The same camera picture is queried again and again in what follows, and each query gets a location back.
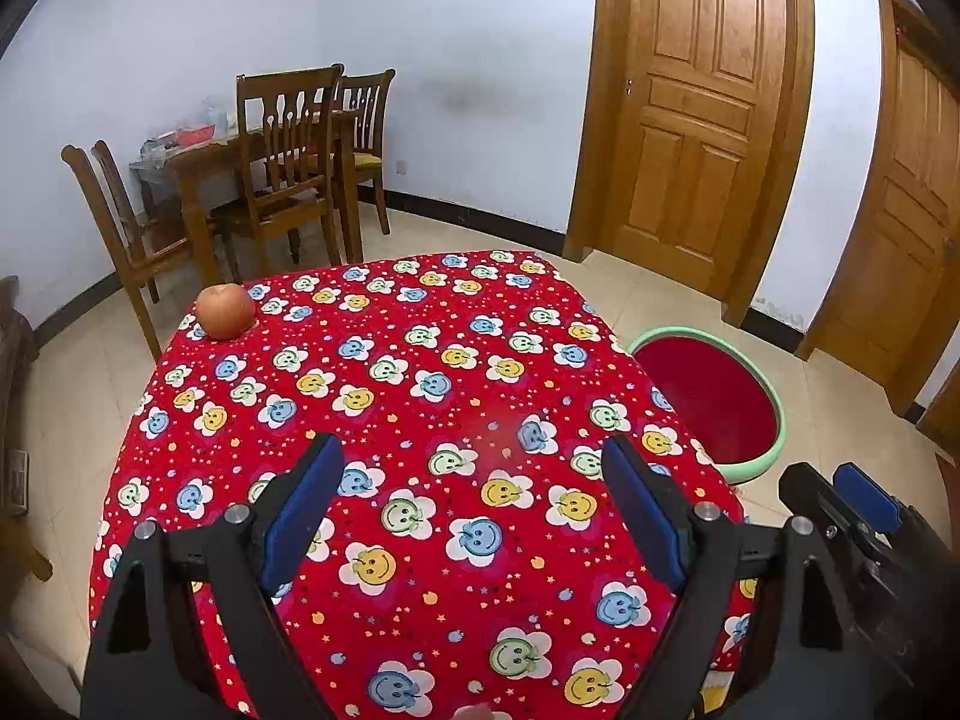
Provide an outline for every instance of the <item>metal screw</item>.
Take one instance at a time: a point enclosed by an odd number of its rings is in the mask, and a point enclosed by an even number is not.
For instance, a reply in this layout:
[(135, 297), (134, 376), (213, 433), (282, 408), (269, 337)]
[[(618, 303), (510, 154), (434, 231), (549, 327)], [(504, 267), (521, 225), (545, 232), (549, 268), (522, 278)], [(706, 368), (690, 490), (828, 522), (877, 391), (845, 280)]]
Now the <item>metal screw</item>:
[(141, 541), (147, 541), (147, 539), (156, 532), (157, 524), (152, 519), (147, 519), (133, 529), (133, 536), (136, 536)]
[(720, 519), (720, 507), (712, 501), (700, 501), (693, 505), (693, 514), (703, 522), (714, 522)]
[(230, 525), (239, 525), (250, 516), (250, 507), (245, 503), (235, 503), (224, 512), (224, 519)]
[(790, 520), (790, 527), (801, 536), (809, 536), (813, 533), (813, 523), (808, 517), (794, 517)]

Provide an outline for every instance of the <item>blue gripper pad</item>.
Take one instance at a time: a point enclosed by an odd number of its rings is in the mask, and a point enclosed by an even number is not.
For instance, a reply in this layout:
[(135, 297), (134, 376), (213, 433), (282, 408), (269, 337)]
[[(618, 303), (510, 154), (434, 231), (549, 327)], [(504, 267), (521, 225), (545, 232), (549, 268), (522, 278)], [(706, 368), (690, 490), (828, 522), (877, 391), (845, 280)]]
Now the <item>blue gripper pad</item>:
[[(258, 514), (261, 501), (268, 516), (270, 509), (278, 504), (263, 539), (263, 567), (257, 579), (268, 595), (276, 594), (282, 584), (293, 579), (330, 508), (330, 501), (337, 494), (343, 475), (344, 452), (340, 441), (322, 434), (310, 443), (294, 469), (272, 479), (261, 493), (256, 502)], [(277, 493), (286, 493), (285, 500)]]
[(899, 530), (899, 503), (853, 463), (833, 471), (833, 488), (875, 531), (889, 536)]
[(679, 593), (692, 560), (690, 504), (677, 484), (647, 466), (626, 439), (608, 439), (603, 479), (653, 577)]

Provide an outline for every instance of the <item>white wall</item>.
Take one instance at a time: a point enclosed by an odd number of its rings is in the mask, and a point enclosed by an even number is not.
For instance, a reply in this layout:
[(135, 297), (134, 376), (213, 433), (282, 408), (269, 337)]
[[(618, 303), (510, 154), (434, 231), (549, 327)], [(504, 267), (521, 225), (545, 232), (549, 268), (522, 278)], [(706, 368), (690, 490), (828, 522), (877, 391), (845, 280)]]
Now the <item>white wall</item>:
[(40, 0), (0, 59), (0, 274), (38, 324), (112, 270), (66, 143), (103, 138), (124, 165), (238, 73), (337, 61), (397, 69), (389, 188), (565, 230), (593, 3)]
[(814, 0), (813, 86), (800, 164), (752, 304), (806, 331), (847, 244), (880, 108), (878, 0)]

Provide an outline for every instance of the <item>black baseboard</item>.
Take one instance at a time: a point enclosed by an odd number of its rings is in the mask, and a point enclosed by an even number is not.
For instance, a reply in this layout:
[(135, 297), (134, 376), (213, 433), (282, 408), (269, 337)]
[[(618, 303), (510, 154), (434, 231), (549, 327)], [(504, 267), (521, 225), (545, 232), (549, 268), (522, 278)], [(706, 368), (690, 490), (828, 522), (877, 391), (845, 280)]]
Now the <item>black baseboard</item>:
[[(550, 254), (558, 256), (563, 254), (565, 235), (555, 230), (444, 200), (406, 194), (405, 191), (387, 190), (384, 194), (388, 208), (406, 211), (408, 214), (416, 214), (419, 217), (435, 218), (438, 221), (457, 224), (488, 235), (496, 235), (498, 238), (516, 241), (525, 247), (533, 247)], [(362, 202), (373, 203), (373, 188), (358, 186), (357, 196)]]
[(906, 410), (904, 414), (904, 419), (911, 424), (916, 425), (920, 421), (920, 417), (923, 416), (923, 413), (926, 411), (924, 406), (921, 406), (917, 401), (914, 401), (910, 404), (910, 408)]
[(65, 306), (56, 309), (53, 314), (40, 322), (40, 326), (34, 331), (37, 346), (48, 343), (57, 333), (64, 331), (70, 324), (76, 322), (91, 308), (109, 298), (119, 289), (121, 289), (120, 277), (114, 272), (100, 279), (92, 287), (83, 290)]
[(747, 316), (740, 324), (741, 330), (757, 338), (763, 338), (767, 343), (773, 343), (777, 348), (793, 354), (803, 341), (803, 333), (796, 327), (784, 324), (762, 311), (748, 308)]

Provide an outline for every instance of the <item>door frame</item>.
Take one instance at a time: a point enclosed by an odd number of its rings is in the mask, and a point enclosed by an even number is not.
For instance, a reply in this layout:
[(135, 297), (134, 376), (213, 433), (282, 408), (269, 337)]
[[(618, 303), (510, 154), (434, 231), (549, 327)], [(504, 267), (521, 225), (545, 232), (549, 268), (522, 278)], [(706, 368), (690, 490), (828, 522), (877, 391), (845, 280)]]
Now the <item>door frame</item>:
[[(925, 15), (920, 13), (920, 10), (909, 0), (880, 0), (880, 112), (877, 114), (874, 153), (872, 153), (870, 170), (860, 198), (860, 207), (853, 220), (853, 228), (848, 236), (843, 255), (840, 257), (840, 263), (830, 281), (824, 301), (797, 348), (796, 355), (802, 360), (808, 360), (811, 352), (822, 341), (829, 316), (836, 307), (837, 301), (841, 299), (838, 290), (842, 281), (842, 272), (856, 266), (853, 261), (854, 252), (851, 251), (853, 236), (870, 223), (872, 215), (877, 210), (875, 199), (880, 197), (880, 185), (883, 181), (881, 156), (889, 154), (893, 146), (894, 114), (896, 114), (896, 33), (900, 28), (907, 29), (912, 45), (917, 45), (919, 42), (918, 48), (921, 52), (927, 52), (932, 57), (936, 56), (936, 45), (939, 42), (937, 33)], [(937, 62), (937, 69), (942, 73), (942, 63), (935, 58), (931, 61)], [(904, 416), (910, 408), (914, 397), (926, 383), (944, 353), (944, 348), (947, 348), (947, 343), (957, 326), (957, 319), (960, 319), (960, 266), (954, 265), (944, 274), (944, 280), (930, 305), (930, 311), (907, 348), (904, 360), (883, 388), (890, 402), (890, 408), (897, 416)]]
[[(587, 107), (573, 203), (566, 228), (563, 256), (582, 262), (599, 236), (616, 141), (619, 102), (626, 74), (630, 0), (596, 0), (590, 56)], [(723, 295), (723, 321), (739, 326), (760, 285), (784, 219), (800, 161), (813, 83), (813, 0), (786, 0), (784, 78), (776, 110), (776, 128), (757, 208)]]

